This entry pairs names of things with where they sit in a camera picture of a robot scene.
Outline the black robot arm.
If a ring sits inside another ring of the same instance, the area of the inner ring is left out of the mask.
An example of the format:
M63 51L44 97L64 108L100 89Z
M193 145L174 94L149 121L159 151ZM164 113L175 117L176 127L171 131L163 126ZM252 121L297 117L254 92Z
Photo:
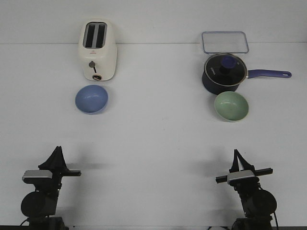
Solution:
M234 158L229 173L218 176L215 181L227 183L237 191L244 211L243 218L237 218L233 230L271 230L271 221L276 217L277 201L272 193L260 185L260 176L273 173L272 168L256 170L234 150Z
M80 170L70 170L62 147L57 146L37 170L26 170L22 181L35 187L21 202L21 212L31 230L68 230L62 217L54 217L63 177L79 177Z

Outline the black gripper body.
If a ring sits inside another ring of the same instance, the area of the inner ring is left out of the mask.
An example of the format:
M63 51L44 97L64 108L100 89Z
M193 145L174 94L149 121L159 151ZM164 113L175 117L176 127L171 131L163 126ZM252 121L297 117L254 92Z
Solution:
M51 165L49 166L49 170L52 172L52 179L51 179L51 192L59 191L62 187L61 180L63 177L78 177L81 176L80 170L70 170L67 168L66 165Z
M260 190L260 176L269 175L273 173L273 168L264 168L259 170L241 170L230 172L224 176L218 176L215 181L220 183L227 183L237 192L254 192Z

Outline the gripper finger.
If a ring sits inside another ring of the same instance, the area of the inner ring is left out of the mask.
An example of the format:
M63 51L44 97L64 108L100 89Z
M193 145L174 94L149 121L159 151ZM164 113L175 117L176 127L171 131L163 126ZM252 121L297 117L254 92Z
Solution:
M63 151L62 151L62 147L59 146L58 149L58 155L59 155L59 159L58 159L58 167L62 170L62 171L68 171L68 167L66 165L64 156L63 156Z
M49 158L38 166L39 169L55 169L57 165L59 146L56 146Z
M249 163L242 157L242 155L241 155L239 152L237 153L237 158L238 158L238 160L240 161L240 164L241 164L242 169L243 169L244 171L245 171L245 170L250 170L250 171L252 171L252 172L255 171L254 165L249 164Z
M229 169L230 173L235 173L240 171L239 164L238 164L238 153L239 151L237 149L234 149L234 158L231 168Z

